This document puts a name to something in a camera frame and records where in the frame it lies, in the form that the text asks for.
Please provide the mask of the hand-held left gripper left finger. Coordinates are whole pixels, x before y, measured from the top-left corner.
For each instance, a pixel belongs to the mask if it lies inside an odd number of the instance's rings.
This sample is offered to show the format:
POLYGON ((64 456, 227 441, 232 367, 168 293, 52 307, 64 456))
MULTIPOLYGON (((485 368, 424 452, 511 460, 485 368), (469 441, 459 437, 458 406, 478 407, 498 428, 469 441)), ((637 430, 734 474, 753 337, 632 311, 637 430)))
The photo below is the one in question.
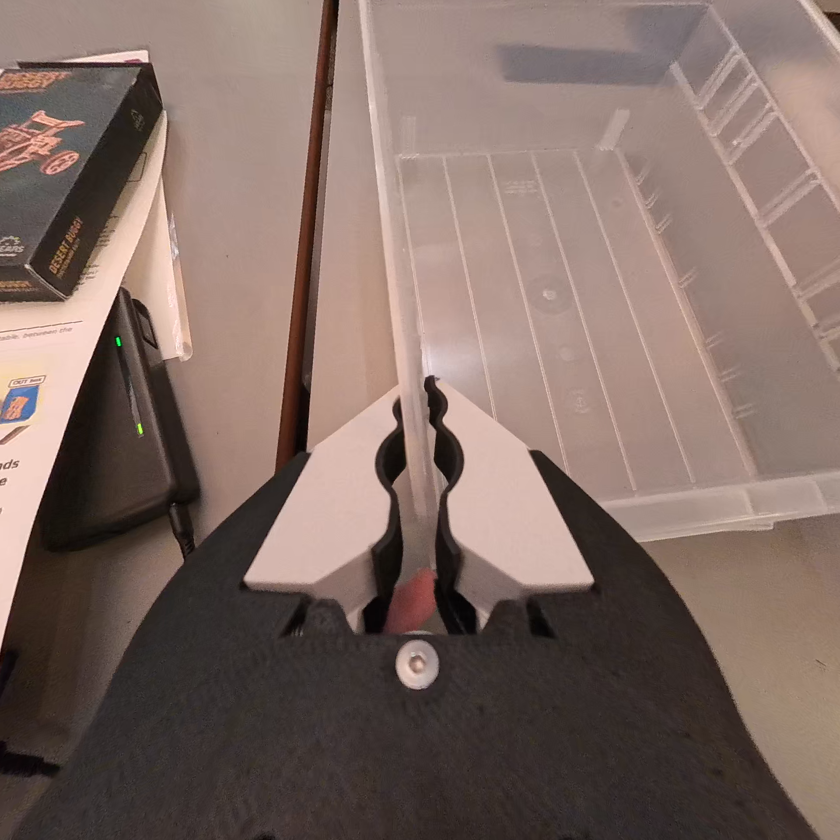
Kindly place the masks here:
POLYGON ((403 566, 404 469, 395 387, 306 454, 244 585, 335 601, 355 632, 379 633, 403 566))

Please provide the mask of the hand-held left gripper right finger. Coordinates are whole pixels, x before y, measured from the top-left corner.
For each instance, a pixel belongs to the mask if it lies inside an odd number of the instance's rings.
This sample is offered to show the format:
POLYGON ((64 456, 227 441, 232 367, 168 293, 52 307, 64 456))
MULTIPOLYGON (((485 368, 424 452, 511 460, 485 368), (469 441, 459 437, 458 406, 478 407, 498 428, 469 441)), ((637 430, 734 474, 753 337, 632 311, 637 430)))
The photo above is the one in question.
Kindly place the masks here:
POLYGON ((594 576, 538 452, 443 380, 428 376, 424 390, 440 489, 435 597, 446 632, 476 634, 501 602, 590 590, 594 576))

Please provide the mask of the large clear plastic bin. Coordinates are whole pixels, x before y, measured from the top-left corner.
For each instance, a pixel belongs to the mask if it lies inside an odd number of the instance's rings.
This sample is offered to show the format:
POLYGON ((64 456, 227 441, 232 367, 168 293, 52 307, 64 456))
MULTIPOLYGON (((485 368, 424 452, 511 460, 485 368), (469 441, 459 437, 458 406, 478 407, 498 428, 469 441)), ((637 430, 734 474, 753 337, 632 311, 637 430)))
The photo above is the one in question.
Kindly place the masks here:
POLYGON ((423 383, 640 542, 838 513, 816 2, 359 2, 409 476, 423 383))

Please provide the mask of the person's left hand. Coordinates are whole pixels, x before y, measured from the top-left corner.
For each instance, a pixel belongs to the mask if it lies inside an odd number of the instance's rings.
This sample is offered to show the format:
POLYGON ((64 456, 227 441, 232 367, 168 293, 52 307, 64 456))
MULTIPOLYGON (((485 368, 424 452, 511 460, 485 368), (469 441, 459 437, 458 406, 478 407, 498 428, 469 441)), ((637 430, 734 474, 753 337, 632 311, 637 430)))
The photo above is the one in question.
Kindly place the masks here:
POLYGON ((402 635, 423 630, 437 610, 436 581, 435 572, 426 568, 408 582, 399 584, 394 590, 383 632, 402 635))

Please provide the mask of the black power bank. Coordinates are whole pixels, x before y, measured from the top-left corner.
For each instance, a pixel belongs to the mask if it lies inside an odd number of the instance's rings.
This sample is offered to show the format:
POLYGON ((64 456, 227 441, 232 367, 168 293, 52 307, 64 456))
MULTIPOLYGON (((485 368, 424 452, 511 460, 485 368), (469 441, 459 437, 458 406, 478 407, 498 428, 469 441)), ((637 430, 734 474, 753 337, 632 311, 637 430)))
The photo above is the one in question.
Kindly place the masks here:
POLYGON ((78 551, 167 517, 195 549, 190 505, 200 486, 147 307, 115 297, 38 510, 43 547, 78 551))

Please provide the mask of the brown narrow strip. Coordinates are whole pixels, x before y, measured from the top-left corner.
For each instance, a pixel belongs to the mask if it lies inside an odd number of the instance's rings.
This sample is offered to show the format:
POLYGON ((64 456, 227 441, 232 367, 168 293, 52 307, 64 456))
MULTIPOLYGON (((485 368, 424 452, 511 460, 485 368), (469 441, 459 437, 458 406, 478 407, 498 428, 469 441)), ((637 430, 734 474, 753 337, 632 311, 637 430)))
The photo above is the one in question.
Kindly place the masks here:
POLYGON ((276 472, 281 471, 300 452, 299 444, 301 442, 301 404, 304 402, 303 393, 305 392, 303 368, 307 348, 308 310, 318 217, 323 132, 329 87, 329 63, 333 32, 337 22, 337 3, 322 1, 320 10, 318 52, 301 199, 297 260, 290 308, 287 361, 283 378, 276 447, 276 472))

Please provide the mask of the black model kit box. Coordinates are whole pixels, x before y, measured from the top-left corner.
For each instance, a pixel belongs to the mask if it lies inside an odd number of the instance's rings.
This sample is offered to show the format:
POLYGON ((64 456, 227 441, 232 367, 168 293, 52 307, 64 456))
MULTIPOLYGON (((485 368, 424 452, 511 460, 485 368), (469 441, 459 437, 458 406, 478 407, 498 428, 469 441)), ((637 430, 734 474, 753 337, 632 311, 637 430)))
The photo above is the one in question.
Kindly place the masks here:
POLYGON ((162 112, 147 61, 2 69, 3 304, 72 295, 162 112))

